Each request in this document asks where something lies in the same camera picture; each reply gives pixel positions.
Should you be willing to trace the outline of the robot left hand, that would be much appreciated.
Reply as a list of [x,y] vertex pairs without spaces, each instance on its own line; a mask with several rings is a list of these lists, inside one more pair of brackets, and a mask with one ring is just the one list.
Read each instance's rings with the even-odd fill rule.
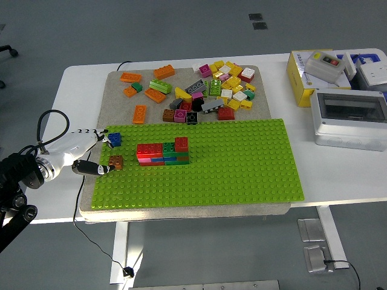
[[56,178],[63,167],[72,166],[99,141],[106,143],[112,149],[114,146],[105,135],[107,133],[106,129],[78,129],[53,142],[48,147],[47,154],[39,155],[40,163],[47,171],[45,179],[51,181]]

